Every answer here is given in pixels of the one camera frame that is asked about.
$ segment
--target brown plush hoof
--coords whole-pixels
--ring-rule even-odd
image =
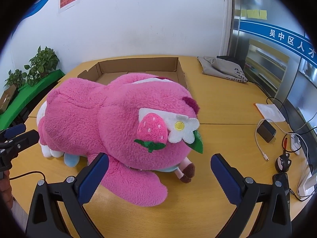
[[[186,176],[183,176],[182,178],[180,178],[180,180],[183,182],[183,183],[190,183],[191,182],[191,178],[188,178]]]
[[[195,175],[195,165],[193,163],[186,166],[183,170],[183,174],[188,178],[193,178]]]

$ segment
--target blue gripper pad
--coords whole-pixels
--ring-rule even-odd
[[[242,201],[242,190],[230,173],[231,169],[228,170],[231,168],[229,164],[220,154],[215,154],[211,157],[210,166],[229,202],[238,206]]]
[[[109,158],[106,154],[100,153],[92,162],[91,164],[86,167],[89,169],[88,174],[86,174],[85,170],[83,173],[84,179],[81,182],[80,186],[78,187],[77,192],[77,200],[80,205],[88,203],[95,193],[98,185],[100,184],[102,178],[105,176],[109,167]]]
[[[14,138],[17,135],[20,135],[26,131],[26,126],[24,123],[20,123],[16,126],[13,126],[11,128],[8,128],[5,130],[4,137],[9,140]]]

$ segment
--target yellow flower center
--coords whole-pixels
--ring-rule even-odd
[[[182,121],[178,121],[177,123],[175,123],[175,129],[177,129],[178,131],[181,131],[184,128],[185,124]]]

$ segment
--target plush toy head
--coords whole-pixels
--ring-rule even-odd
[[[136,169],[179,164],[199,143],[199,107],[186,88],[150,74],[126,74],[108,86],[98,113],[109,155]]]

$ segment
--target green tablecloth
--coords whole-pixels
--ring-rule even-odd
[[[53,82],[59,80],[65,74],[61,70],[53,71],[45,78],[41,79],[33,87],[25,84],[19,89],[19,94],[9,105],[7,110],[3,114],[0,114],[0,130],[6,129],[22,111],[22,109],[39,94],[46,87],[51,85]]]

